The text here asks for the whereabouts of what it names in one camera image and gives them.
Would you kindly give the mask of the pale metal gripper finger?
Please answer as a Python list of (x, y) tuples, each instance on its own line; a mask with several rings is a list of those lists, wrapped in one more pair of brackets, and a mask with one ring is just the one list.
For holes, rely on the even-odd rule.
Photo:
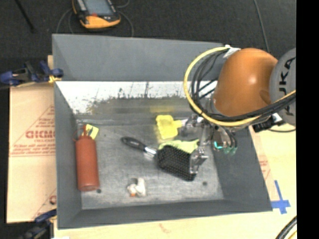
[(194, 176), (198, 174), (200, 164), (198, 159), (190, 159), (189, 162), (189, 174)]
[(192, 153), (192, 163), (203, 163), (208, 159), (208, 155), (205, 154), (205, 150), (203, 148), (197, 148)]

